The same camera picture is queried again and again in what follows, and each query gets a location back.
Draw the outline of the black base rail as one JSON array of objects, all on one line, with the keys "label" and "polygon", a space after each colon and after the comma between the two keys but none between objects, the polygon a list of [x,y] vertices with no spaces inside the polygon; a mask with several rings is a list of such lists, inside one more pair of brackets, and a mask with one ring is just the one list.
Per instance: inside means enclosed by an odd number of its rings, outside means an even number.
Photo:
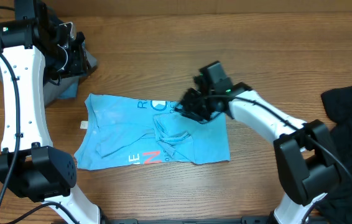
[{"label": "black base rail", "polygon": [[104,217],[102,224],[266,224],[268,216],[246,216],[241,218],[184,219],[184,220],[137,220],[109,219]]}]

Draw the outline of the folded black shirt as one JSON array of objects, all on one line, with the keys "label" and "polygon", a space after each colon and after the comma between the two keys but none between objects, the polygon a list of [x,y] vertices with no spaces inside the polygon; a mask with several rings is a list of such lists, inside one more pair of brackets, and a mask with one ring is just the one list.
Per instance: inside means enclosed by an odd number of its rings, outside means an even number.
[{"label": "folded black shirt", "polygon": [[[55,41],[57,43],[57,40],[58,40],[58,37],[57,37],[58,25],[62,24],[62,23],[65,23],[65,22],[63,22],[62,20],[60,20],[57,17],[55,11],[51,7],[48,8],[48,15],[49,15],[50,23],[54,25],[55,30],[56,30],[56,40]],[[85,45],[85,36],[84,36],[84,34],[82,32],[77,32],[76,31],[76,39],[73,42],[71,42],[71,44],[81,44],[82,46],[84,46]]]}]

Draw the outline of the light blue printed t-shirt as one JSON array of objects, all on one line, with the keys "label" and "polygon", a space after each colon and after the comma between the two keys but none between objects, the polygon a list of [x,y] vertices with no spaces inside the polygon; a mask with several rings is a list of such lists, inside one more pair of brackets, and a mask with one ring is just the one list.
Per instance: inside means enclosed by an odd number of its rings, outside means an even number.
[{"label": "light blue printed t-shirt", "polygon": [[113,95],[90,94],[85,105],[87,131],[74,155],[80,169],[231,159],[223,114],[200,124],[175,112],[174,101]]}]

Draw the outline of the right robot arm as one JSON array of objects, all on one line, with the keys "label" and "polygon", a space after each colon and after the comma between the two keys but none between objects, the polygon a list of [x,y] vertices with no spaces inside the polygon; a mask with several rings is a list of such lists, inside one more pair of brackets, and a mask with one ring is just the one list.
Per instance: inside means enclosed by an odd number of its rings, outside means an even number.
[{"label": "right robot arm", "polygon": [[193,79],[196,87],[186,91],[177,112],[201,124],[227,114],[272,144],[285,195],[266,222],[311,223],[315,206],[342,181],[343,164],[326,125],[294,118],[249,85],[234,84],[219,61],[199,72]]}]

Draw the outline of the folded blue shirt under stack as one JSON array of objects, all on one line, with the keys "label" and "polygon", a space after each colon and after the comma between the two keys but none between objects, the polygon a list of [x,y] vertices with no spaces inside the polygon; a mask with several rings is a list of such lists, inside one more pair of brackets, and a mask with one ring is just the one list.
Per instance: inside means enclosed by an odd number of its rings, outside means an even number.
[{"label": "folded blue shirt under stack", "polygon": [[59,100],[67,100],[76,98],[78,93],[79,80],[73,82],[63,93],[61,93],[57,98]]}]

